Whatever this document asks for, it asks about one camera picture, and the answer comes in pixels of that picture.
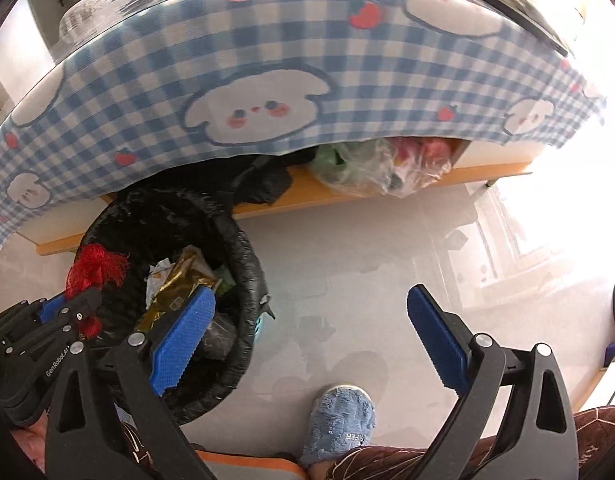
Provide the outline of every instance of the gold wrapper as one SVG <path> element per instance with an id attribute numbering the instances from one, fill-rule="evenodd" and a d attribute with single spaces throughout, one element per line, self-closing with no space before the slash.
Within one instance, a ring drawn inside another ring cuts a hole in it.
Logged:
<path id="1" fill-rule="evenodd" d="M 134 330 L 149 332 L 163 314 L 180 309 L 199 285 L 213 289 L 217 283 L 200 250 L 188 245 Z"/>

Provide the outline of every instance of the white tile floor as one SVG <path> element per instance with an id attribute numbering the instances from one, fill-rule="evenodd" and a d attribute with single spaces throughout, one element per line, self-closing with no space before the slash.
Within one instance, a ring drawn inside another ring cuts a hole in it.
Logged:
<path id="1" fill-rule="evenodd" d="M 552 345 L 580 396 L 615 338 L 610 104 L 606 128 L 591 124 L 535 174 L 489 190 L 429 189 L 243 221 L 278 319 L 266 320 L 239 388 L 186 434 L 223 452 L 298 452 L 318 392 L 355 383 L 377 403 L 377 444 L 428 444 L 455 396 L 407 319 L 415 283 L 505 346 Z M 0 308 L 62 290 L 71 260 L 39 258 L 13 237 L 0 253 Z"/>

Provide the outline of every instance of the blue slipper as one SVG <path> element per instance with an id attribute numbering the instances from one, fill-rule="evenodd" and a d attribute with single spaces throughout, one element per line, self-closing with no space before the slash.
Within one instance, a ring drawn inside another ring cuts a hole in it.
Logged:
<path id="1" fill-rule="evenodd" d="M 367 446 L 376 425 L 372 399 L 356 386 L 334 386 L 316 400 L 300 464 L 307 468 Z"/>

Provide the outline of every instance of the black trash can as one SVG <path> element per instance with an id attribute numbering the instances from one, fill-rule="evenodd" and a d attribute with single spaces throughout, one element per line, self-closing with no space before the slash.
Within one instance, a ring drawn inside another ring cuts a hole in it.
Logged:
<path id="1" fill-rule="evenodd" d="M 200 417 L 236 388 L 248 368 L 258 317 L 267 308 L 268 291 L 258 258 L 236 221 L 207 194 L 184 189 L 134 188 L 119 193 L 82 239 L 128 257 L 120 287 L 108 283 L 96 315 L 102 331 L 92 346 L 117 344 L 132 333 L 145 313 L 149 266 L 164 258 L 175 262 L 187 245 L 201 249 L 212 268 L 225 264 L 236 286 L 216 301 L 217 312 L 232 319 L 236 341 L 224 361 L 195 352 L 178 385 L 162 398 L 178 424 Z M 127 408 L 112 385 L 117 403 Z"/>

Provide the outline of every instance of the person's leg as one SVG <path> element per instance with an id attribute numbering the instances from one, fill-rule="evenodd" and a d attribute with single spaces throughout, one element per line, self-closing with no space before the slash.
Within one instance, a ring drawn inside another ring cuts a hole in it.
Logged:
<path id="1" fill-rule="evenodd" d="M 312 464 L 307 468 L 307 475 L 310 480 L 327 480 L 328 472 L 336 463 L 335 460 L 326 460 Z"/>

